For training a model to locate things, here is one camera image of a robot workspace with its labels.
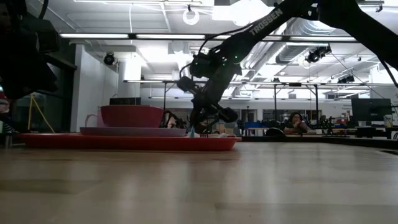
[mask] computer monitor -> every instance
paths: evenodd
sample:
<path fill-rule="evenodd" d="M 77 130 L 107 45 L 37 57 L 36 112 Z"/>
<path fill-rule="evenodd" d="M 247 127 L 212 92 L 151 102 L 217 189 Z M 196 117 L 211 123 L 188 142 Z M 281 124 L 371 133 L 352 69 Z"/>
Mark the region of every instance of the computer monitor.
<path fill-rule="evenodd" d="M 390 99 L 351 99 L 354 121 L 384 121 L 392 114 Z"/>

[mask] yellow cable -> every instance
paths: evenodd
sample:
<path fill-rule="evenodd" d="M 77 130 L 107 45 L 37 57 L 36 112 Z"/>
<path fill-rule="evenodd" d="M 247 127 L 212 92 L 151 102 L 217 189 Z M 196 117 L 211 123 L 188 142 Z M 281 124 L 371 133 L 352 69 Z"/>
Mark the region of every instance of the yellow cable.
<path fill-rule="evenodd" d="M 39 107 L 39 105 L 37 104 L 36 100 L 35 100 L 33 97 L 32 97 L 32 99 L 33 99 L 33 102 L 35 102 L 35 105 L 36 105 L 37 109 L 39 110 L 40 114 L 42 115 L 42 117 L 43 117 L 45 123 L 49 126 L 49 128 L 51 129 L 51 131 L 52 131 L 53 133 L 55 133 L 54 129 L 52 129 L 52 127 L 51 127 L 51 125 L 49 124 L 49 122 L 47 121 L 47 119 L 45 119 L 45 116 L 44 116 L 42 110 L 40 110 L 40 107 Z"/>
<path fill-rule="evenodd" d="M 33 106 L 33 94 L 30 94 L 30 106 L 29 106 L 29 119 L 27 122 L 27 129 L 30 130 L 30 122 L 32 120 L 32 106 Z"/>

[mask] security camera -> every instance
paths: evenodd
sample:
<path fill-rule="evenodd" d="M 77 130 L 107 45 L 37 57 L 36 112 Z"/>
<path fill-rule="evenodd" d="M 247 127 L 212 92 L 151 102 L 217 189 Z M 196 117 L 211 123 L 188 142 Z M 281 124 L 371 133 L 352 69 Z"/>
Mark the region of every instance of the security camera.
<path fill-rule="evenodd" d="M 116 62 L 118 62 L 118 60 L 113 55 L 114 55 L 113 52 L 106 53 L 106 56 L 104 58 L 104 63 L 106 65 L 112 66 L 112 65 L 116 64 Z"/>

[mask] pink plate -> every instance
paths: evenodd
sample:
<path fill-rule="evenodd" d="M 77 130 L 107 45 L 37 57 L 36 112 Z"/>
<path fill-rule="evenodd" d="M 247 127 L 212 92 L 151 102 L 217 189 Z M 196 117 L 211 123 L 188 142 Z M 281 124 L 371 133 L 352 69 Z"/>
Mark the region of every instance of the pink plate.
<path fill-rule="evenodd" d="M 80 128 L 84 136 L 134 136 L 134 137 L 183 137 L 185 129 L 170 128 Z"/>

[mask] woman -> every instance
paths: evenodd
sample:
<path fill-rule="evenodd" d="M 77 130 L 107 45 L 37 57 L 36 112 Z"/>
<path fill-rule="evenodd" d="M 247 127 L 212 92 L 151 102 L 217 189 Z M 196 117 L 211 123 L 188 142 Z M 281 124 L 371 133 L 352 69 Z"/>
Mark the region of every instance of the woman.
<path fill-rule="evenodd" d="M 310 128 L 303 123 L 303 117 L 299 112 L 293 112 L 288 120 L 288 124 L 284 129 L 285 134 L 307 133 Z"/>

